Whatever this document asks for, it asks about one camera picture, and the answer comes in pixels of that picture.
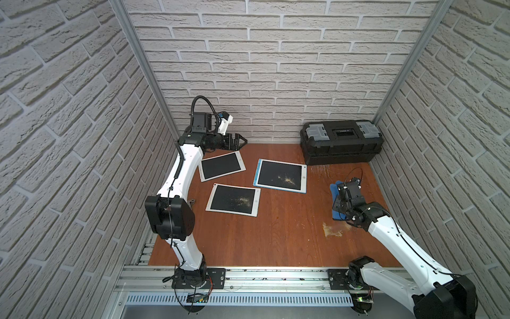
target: stain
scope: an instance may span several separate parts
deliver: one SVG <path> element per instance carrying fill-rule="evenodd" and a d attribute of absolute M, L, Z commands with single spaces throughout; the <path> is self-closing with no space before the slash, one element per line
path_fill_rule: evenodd
<path fill-rule="evenodd" d="M 294 182 L 294 180 L 289 178 L 289 177 L 287 177 L 287 176 L 285 176 L 285 177 L 278 176 L 278 179 L 279 180 L 283 180 L 287 184 L 296 186 L 296 183 Z"/>
<path fill-rule="evenodd" d="M 335 223 L 333 226 L 326 225 L 325 222 L 322 223 L 322 229 L 324 230 L 324 236 L 336 236 L 342 237 L 343 231 L 348 231 L 352 228 L 351 225 L 347 223 Z"/>
<path fill-rule="evenodd" d="M 251 201 L 248 197 L 239 197 L 236 199 L 237 206 L 250 206 Z"/>

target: drawing tablet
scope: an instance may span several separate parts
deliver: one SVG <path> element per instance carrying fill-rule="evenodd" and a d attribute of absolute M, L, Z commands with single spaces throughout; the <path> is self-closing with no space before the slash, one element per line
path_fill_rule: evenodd
<path fill-rule="evenodd" d="M 307 166 L 260 159 L 253 185 L 306 193 Z"/>
<path fill-rule="evenodd" d="M 259 200 L 260 188 L 214 184 L 206 211 L 256 217 Z"/>
<path fill-rule="evenodd" d="M 246 170 L 239 151 L 203 159 L 198 169 L 202 182 Z"/>

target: black screen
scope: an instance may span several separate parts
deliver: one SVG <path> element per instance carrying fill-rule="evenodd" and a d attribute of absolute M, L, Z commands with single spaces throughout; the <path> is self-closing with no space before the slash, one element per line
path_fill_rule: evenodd
<path fill-rule="evenodd" d="M 255 190 L 229 186 L 216 186 L 211 209 L 251 214 Z"/>
<path fill-rule="evenodd" d="M 209 179 L 218 175 L 240 170 L 236 152 L 202 161 L 203 177 Z"/>
<path fill-rule="evenodd" d="M 301 189 L 301 168 L 301 165 L 263 161 L 258 183 L 281 188 Z"/>

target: aluminum frame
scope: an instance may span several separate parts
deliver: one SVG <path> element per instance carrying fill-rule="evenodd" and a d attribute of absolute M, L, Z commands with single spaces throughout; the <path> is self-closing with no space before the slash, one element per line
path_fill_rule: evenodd
<path fill-rule="evenodd" d="M 332 293 L 349 293 L 348 290 L 331 290 L 327 270 L 347 267 L 239 267 L 222 266 L 227 269 L 225 289 L 215 290 L 215 295 L 229 296 L 232 292 L 241 293 L 311 293 L 311 296 L 330 296 Z M 402 267 L 386 267 L 385 270 L 413 282 L 409 273 Z M 117 284 L 110 296 L 103 319 L 119 319 L 131 292 L 173 292 L 171 283 L 163 283 L 162 278 L 173 275 L 169 266 L 124 266 Z M 180 293 L 193 292 L 192 289 L 179 290 Z"/>
<path fill-rule="evenodd" d="M 154 94 L 154 98 L 165 118 L 165 121 L 170 129 L 170 133 L 174 140 L 178 140 L 181 134 L 177 129 L 177 125 L 175 125 L 175 121 L 173 120 L 172 114 L 170 113 L 170 109 L 166 104 L 165 97 L 163 96 L 163 91 L 158 84 L 158 80 L 156 79 L 156 74 L 149 63 L 149 58 L 143 49 L 142 42 L 138 37 L 138 33 L 136 32 L 135 25 L 131 21 L 131 18 L 128 14 L 128 10 L 122 0 L 110 0 L 112 4 L 113 11 L 115 12 L 115 16 L 119 20 L 120 26 L 126 35 L 126 39 L 133 49 L 133 54 L 135 58 L 138 60 L 140 64 L 140 68 L 142 69 L 143 75 L 147 80 L 150 90 Z"/>
<path fill-rule="evenodd" d="M 420 36 L 415 42 L 415 45 L 413 45 L 411 51 L 407 55 L 407 58 L 402 64 L 402 68 L 400 68 L 400 71 L 397 73 L 397 76 L 393 80 L 390 89 L 386 92 L 386 95 L 382 99 L 379 108 L 374 114 L 372 123 L 375 125 L 377 125 L 377 123 L 379 123 L 379 121 L 386 114 L 388 107 L 390 106 L 402 85 L 407 80 L 409 73 L 411 73 L 413 70 L 416 62 L 418 62 L 418 59 L 423 53 L 423 50 L 425 50 L 428 42 L 438 29 L 439 24 L 443 20 L 445 14 L 448 12 L 448 9 L 452 3 L 453 0 L 439 0 L 438 4 L 434 8 L 434 11 L 430 15 L 427 25 L 421 31 Z"/>

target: spilled powder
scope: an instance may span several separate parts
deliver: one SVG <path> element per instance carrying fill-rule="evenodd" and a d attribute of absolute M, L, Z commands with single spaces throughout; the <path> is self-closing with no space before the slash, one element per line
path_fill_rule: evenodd
<path fill-rule="evenodd" d="M 325 222 L 322 223 L 322 229 L 324 230 L 324 236 L 337 236 L 342 237 L 342 231 L 346 231 L 351 229 L 351 225 L 347 223 L 335 223 L 333 226 L 326 225 Z"/>

